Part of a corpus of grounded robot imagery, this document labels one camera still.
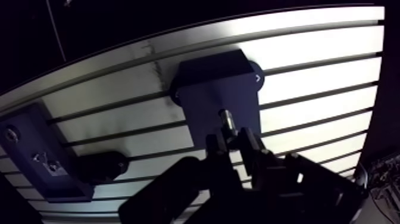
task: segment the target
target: slotted panel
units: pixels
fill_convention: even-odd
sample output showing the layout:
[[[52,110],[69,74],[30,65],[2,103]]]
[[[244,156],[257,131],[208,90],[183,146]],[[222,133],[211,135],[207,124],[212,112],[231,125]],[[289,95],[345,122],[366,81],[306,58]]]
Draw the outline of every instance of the slotted panel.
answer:
[[[371,58],[266,76],[258,101],[267,104],[374,82],[379,79],[381,61]]]
[[[184,119],[182,109],[164,97],[61,122],[58,127],[73,142]]]
[[[153,38],[157,52],[218,38],[264,32],[287,27],[347,21],[383,20],[383,7],[338,7],[288,11],[208,24]]]
[[[182,153],[179,155],[169,155],[149,160],[139,160],[134,163],[130,163],[128,171],[118,176],[117,180],[159,175],[181,158],[186,156],[193,156],[202,160],[205,158],[205,150],[195,151],[192,153]]]
[[[355,169],[352,169],[352,170],[343,172],[343,173],[341,173],[340,175],[341,175],[341,176],[344,176],[344,177],[352,176],[352,175],[354,174],[354,171],[355,171]]]
[[[261,131],[271,132],[372,107],[376,87],[260,111]]]
[[[262,141],[272,152],[283,153],[366,130],[370,124],[371,115],[372,112],[367,112],[322,125],[268,136]]]
[[[187,126],[182,126],[125,138],[83,144],[73,148],[78,155],[116,149],[123,152],[126,156],[136,156],[192,146],[193,142],[189,129]]]
[[[277,36],[239,43],[249,60],[262,69],[378,52],[383,26],[355,27]]]
[[[23,174],[4,175],[13,186],[32,186]]]
[[[13,163],[10,158],[2,158],[0,159],[0,172],[15,172],[19,171],[18,167]]]
[[[361,153],[350,155],[345,158],[340,158],[338,160],[323,164],[322,166],[328,168],[329,170],[331,170],[333,172],[340,172],[343,169],[355,167],[358,163],[358,159],[360,158],[360,155],[361,155]]]
[[[364,146],[366,137],[367,134],[358,135],[339,142],[334,142],[328,145],[323,145],[321,147],[299,152],[299,154],[316,163],[319,163],[321,161],[335,158],[346,153],[361,150]]]

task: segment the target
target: machine part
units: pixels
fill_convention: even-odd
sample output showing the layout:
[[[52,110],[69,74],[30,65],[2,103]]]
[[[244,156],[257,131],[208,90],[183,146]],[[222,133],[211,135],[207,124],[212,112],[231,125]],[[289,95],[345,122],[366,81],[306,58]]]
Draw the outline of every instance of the machine part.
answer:
[[[206,136],[220,131],[221,109],[234,115],[238,130],[249,127],[261,134],[257,93],[263,83],[261,68],[241,50],[235,50],[180,63],[170,96],[183,109],[194,146],[205,148]],[[232,121],[228,114],[221,115],[225,116],[224,121]],[[232,128],[228,127],[224,133],[228,143],[235,136],[229,134]]]
[[[84,155],[77,162],[79,178],[91,185],[110,182],[125,173],[129,166],[128,158],[117,151]]]
[[[170,224],[203,189],[210,199],[185,224],[344,224],[367,197],[362,187],[301,155],[276,158],[248,128],[230,144],[222,132],[207,135],[205,160],[181,159],[125,202],[118,211],[122,224]],[[253,189],[243,189],[233,169],[233,148],[242,154]]]
[[[5,138],[13,143],[18,143],[20,140],[20,134],[16,127],[8,125],[4,131]]]
[[[0,118],[0,145],[30,183],[50,203],[90,201],[93,186],[78,179],[76,155],[63,148],[39,104]]]

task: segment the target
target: cable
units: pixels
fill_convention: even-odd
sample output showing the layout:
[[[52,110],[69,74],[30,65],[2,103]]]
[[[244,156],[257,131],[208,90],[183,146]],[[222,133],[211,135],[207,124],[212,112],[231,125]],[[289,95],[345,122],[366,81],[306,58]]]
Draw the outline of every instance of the cable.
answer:
[[[364,174],[365,174],[364,188],[367,189],[367,184],[368,184],[368,172],[367,172],[367,170],[365,169],[365,167],[363,166],[363,164],[361,164],[360,162],[359,162],[358,164],[361,166],[362,170],[364,171]]]
[[[371,191],[369,191],[370,193],[370,197],[372,202],[375,204],[376,208],[378,209],[379,212],[381,212],[381,214],[391,223],[391,224],[395,224],[395,222],[392,221],[392,219],[390,219],[381,209],[380,207],[376,204],[376,201],[374,199],[374,197],[372,197]]]

